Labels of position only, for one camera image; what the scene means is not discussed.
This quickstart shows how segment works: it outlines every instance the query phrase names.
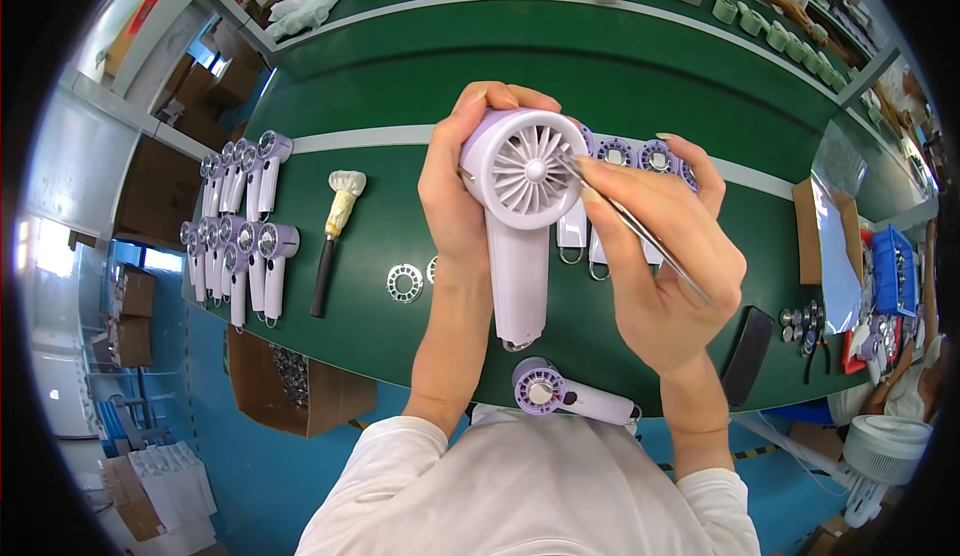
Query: metal ring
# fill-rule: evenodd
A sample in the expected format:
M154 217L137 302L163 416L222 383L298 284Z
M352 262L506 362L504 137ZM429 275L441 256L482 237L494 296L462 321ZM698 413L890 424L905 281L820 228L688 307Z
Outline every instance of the metal ring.
M401 292L399 289L397 289L397 279L401 276L410 277L412 284L409 291ZM387 274L387 291L390 293L390 297L393 298L393 301L410 303L420 296L423 288L424 276L413 264L397 264L391 268L390 273Z
M572 262L569 261L569 260L567 260L566 258L564 258L564 250L573 250L573 248L560 248L560 249L559 249L559 261L563 262L564 264L576 264L577 262L580 262L581 260L584 259L584 249L583 249L583 248L577 248L577 259L574 260L574 261L572 261Z
M513 343L507 341L506 339L501 339L500 342L503 344L503 348L506 349L507 351L517 352L517 351L521 351L522 349L526 349L527 347L529 347L530 344L534 343L534 340L533 340L533 341L528 341L528 342L525 343L525 344L520 344L519 346L515 346Z
M590 269L590 277L595 281L605 281L608 278L610 278L610 268L606 269L606 276L601 277L594 274L594 261L592 260L590 261L589 269Z
M426 265L426 278L433 285L433 277L437 275L437 256L433 256L429 264Z

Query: wrapped hammer head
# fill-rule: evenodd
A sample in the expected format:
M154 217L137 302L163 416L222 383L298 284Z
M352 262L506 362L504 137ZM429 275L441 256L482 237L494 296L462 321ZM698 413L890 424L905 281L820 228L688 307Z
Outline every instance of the wrapped hammer head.
M357 171L333 171L328 180L330 189L337 192L330 206L330 215L326 217L323 227L330 237L336 239L347 225L347 220L354 211L354 202L367 187L367 176Z

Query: green workbench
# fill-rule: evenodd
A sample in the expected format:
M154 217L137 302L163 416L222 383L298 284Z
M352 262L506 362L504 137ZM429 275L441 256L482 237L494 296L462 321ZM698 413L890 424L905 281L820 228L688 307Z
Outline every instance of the green workbench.
M342 0L327 24L412 1ZM715 20L710 14L714 0L703 0L700 8L678 0L625 1L674 11L769 49L737 24ZM769 10L764 15L778 18ZM834 66L842 70L840 62ZM485 79L552 95L565 113L596 132L638 139L675 132L717 158L789 183L809 175L820 137L834 120L871 167L872 159L880 163L887 186L871 189L878 195L885 191L886 199L862 205L861 213L878 220L914 204L915 190L906 173L887 161L889 148L797 75L702 29L576 1L469 0L354 19L288 53L264 91L246 137L256 140L268 129L298 138L429 125L450 112L464 85ZM436 254L417 197L425 153L424 145L381 145L292 156L281 167L270 216L271 222L296 226L300 233L299 253L287 264L283 315L276 328L268 329L247 310L246 332L343 369L409 386L431 286L427 283L418 300L404 305L390 299L385 282L396 264L409 263L426 273ZM338 242L327 315L318 320L308 310L333 198L327 177L338 169L366 173L367 187ZM775 317L785 307L807 304L815 288L799 285L792 202L728 182L720 224L748 261L743 308L708 346L722 371L747 306ZM513 404L514 366L539 355L569 378L629 396L645 415L659 416L657 376L620 339L611 284L591 280L586 258L576 266L562 264L554 245L551 236L543 336L524 351L509 353L491 325L475 399ZM183 295L194 301L188 281ZM208 303L208 309L230 319L228 305ZM779 335L777 328L745 410L830 394L868 378L865 372L841 373L839 338L832 338L831 374L818 360L811 384L805 386L806 360L798 356L797 344L784 344Z

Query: white sleeve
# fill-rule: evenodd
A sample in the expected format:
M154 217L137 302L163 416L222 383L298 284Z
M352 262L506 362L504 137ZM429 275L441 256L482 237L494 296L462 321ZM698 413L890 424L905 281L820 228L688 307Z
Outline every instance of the white sleeve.
M677 489L710 538L714 556L760 556L761 542L747 514L747 486L740 475L708 468L680 479Z
M423 418L393 417L367 427L340 480L303 529L297 556L336 551L373 512L433 467L448 447L447 435Z

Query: black handle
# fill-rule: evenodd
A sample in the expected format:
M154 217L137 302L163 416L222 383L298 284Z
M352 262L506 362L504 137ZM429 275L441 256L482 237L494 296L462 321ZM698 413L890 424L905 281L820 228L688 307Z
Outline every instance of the black handle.
M310 305L310 316L321 319L324 317L324 302L327 301L327 279L330 278L330 265L333 264L333 237L329 235L323 242L323 251L319 255L317 268L317 284L313 286L313 304Z

